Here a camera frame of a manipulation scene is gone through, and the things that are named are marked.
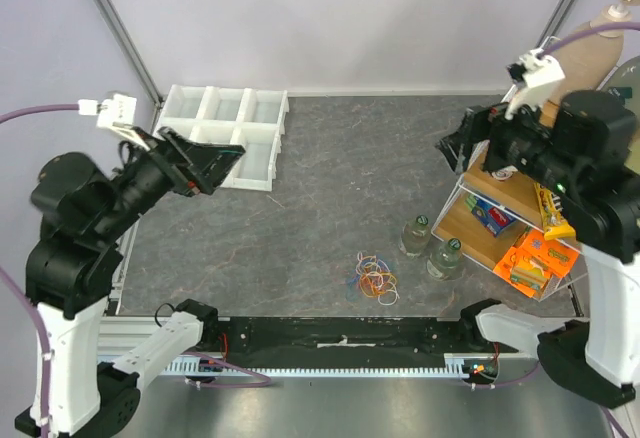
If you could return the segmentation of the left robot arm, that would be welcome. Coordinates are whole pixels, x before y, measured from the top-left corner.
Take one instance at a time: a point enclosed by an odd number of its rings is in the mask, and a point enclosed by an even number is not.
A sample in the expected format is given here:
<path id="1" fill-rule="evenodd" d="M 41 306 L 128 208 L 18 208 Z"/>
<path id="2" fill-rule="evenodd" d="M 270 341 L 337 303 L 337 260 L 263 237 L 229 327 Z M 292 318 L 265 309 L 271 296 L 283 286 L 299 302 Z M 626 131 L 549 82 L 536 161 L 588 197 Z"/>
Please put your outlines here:
<path id="1" fill-rule="evenodd" d="M 244 155 L 238 144 L 204 144 L 164 127 L 140 134 L 124 165 L 104 174 L 70 152 L 41 170 L 31 195 L 40 239 L 26 263 L 25 294 L 38 333 L 38 385 L 15 420 L 30 437 L 110 437 L 131 420 L 145 388 L 178 356 L 220 338 L 216 309 L 186 300 L 142 344 L 98 358 L 100 324 L 122 262 L 118 243 L 164 195 L 214 193 Z"/>

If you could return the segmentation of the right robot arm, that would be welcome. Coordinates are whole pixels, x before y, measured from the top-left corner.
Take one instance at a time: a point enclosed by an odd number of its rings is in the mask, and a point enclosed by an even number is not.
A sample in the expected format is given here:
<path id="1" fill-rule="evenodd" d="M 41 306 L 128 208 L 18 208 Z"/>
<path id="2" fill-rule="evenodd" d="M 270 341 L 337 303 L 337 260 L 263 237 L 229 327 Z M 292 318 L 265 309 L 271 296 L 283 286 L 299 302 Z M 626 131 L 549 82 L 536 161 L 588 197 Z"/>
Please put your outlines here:
<path id="1" fill-rule="evenodd" d="M 462 173 L 486 142 L 484 171 L 512 166 L 554 192 L 589 276 L 588 320 L 541 318 L 487 299 L 462 311 L 460 344 L 529 354 L 557 385 L 608 409 L 632 402 L 639 385 L 639 176 L 626 164 L 636 128 L 618 98 L 581 90 L 562 99 L 551 126 L 529 105 L 514 114 L 502 103 L 472 107 L 437 143 Z"/>

